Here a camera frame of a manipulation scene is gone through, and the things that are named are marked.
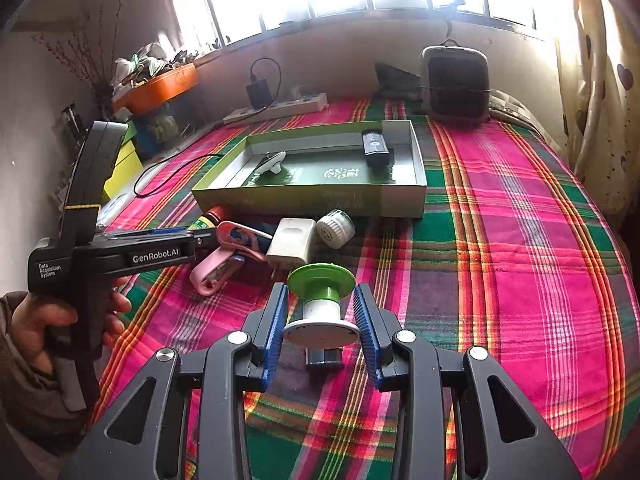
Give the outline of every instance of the yellow rubber band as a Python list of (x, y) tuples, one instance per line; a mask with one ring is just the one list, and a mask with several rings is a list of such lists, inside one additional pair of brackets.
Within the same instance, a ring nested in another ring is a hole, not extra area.
[(65, 209), (91, 209), (97, 207), (98, 213), (102, 206), (100, 204), (83, 204), (83, 205), (65, 205)]

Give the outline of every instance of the open box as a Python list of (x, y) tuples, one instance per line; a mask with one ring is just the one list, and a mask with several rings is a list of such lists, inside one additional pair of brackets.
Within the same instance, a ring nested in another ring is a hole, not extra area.
[[(369, 168), (362, 131), (382, 129), (389, 167)], [(258, 175), (267, 153), (287, 152), (279, 174)], [(193, 187), (203, 211), (321, 216), (333, 208), (353, 216), (421, 218), (426, 195), (422, 155), (411, 121), (322, 124), (245, 137)]]

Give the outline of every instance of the brown jacket sleeve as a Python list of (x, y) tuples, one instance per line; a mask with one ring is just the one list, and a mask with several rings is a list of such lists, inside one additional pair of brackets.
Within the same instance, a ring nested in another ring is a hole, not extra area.
[(11, 340), (11, 317), (26, 292), (0, 298), (0, 416), (55, 455), (78, 445), (88, 410), (71, 413), (54, 377), (30, 368)]

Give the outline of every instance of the orange basket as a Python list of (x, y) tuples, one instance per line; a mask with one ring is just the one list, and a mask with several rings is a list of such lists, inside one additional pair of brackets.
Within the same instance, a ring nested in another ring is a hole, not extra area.
[(113, 103), (113, 111), (128, 108), (134, 115), (143, 115), (197, 84), (196, 67), (189, 63), (129, 90)]

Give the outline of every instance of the silver screw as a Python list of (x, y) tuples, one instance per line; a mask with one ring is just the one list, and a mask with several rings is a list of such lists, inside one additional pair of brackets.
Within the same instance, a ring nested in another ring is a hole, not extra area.
[(237, 330), (236, 332), (232, 332), (231, 334), (226, 336), (226, 340), (230, 343), (233, 343), (234, 345), (241, 345), (247, 339), (249, 339), (249, 336), (241, 330)]
[(473, 359), (476, 359), (478, 361), (484, 361), (489, 357), (489, 352), (487, 352), (486, 349), (482, 348), (481, 346), (472, 346), (469, 349), (469, 355)]
[(415, 341), (415, 334), (411, 330), (401, 330), (396, 334), (398, 341), (403, 343), (413, 343)]
[(170, 348), (161, 348), (156, 352), (156, 359), (158, 361), (170, 361), (175, 356), (175, 352)]

